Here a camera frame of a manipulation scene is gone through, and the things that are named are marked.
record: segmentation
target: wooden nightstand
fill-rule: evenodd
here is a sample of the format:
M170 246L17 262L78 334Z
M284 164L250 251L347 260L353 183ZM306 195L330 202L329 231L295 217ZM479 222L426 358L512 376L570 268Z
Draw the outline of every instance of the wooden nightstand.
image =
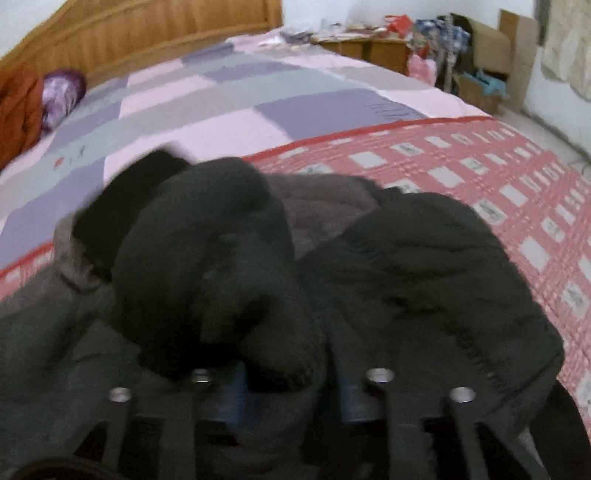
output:
M398 38L351 38L346 40L312 41L326 50L345 57L364 60L393 72L408 73L410 48Z

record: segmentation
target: pink bag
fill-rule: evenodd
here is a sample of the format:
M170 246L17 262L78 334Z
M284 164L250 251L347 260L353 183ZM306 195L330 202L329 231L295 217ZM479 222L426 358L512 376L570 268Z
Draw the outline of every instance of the pink bag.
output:
M423 60L415 54L408 59L408 76L434 87L437 65L434 60Z

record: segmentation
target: clutter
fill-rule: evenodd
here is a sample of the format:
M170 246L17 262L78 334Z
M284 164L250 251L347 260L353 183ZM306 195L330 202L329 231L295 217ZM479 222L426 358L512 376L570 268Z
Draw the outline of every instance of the clutter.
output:
M437 72L444 70L446 75L445 91L451 92L451 72L460 53L467 50L470 34L461 27L453 25L451 18L446 20L417 20L415 27L427 39L430 58L435 61Z

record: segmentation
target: cardboard box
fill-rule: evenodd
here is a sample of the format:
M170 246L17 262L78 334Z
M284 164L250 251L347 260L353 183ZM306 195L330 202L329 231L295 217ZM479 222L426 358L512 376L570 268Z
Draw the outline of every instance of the cardboard box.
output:
M513 54L511 72L507 80L509 100L506 104L511 110L520 112L525 105L525 95L534 71L540 25L533 18L501 10L499 31L509 38Z
M519 112L524 106L534 69L538 48L538 22L533 18L500 10L497 30L472 19L470 24L474 35L474 66L507 76L506 93L509 98L505 103L510 109ZM474 91L474 86L465 82L463 84L464 93L460 88L460 97L464 101L487 113L498 109L500 100L480 98Z
M456 81L459 88L458 96L466 103L478 107L489 115L496 115L499 112L502 95L485 95L482 84L464 75L458 76Z

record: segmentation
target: bed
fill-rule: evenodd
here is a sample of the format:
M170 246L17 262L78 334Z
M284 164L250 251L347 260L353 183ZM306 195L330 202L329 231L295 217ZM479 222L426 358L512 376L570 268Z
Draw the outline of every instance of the bed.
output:
M492 226L563 335L560 379L591 433L591 185L437 89L318 46L263 47L274 34L237 36L280 25L280 0L69 0L0 60L77 68L92 87L0 174L0 299L52 262L59 219L161 145L445 193Z

